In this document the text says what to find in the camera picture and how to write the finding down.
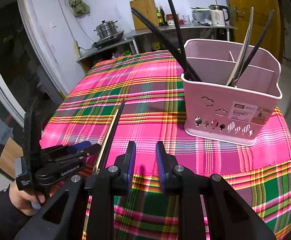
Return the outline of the person's left hand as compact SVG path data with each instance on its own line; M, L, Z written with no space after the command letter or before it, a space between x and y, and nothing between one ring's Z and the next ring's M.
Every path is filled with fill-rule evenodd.
M9 188L9 198L11 203L22 213L27 216L33 216L35 214L32 203L44 204L48 199L50 199L58 190L60 186L53 185L48 193L42 194L41 192L34 192L32 189L27 189L25 191L19 191L16 181L10 185Z

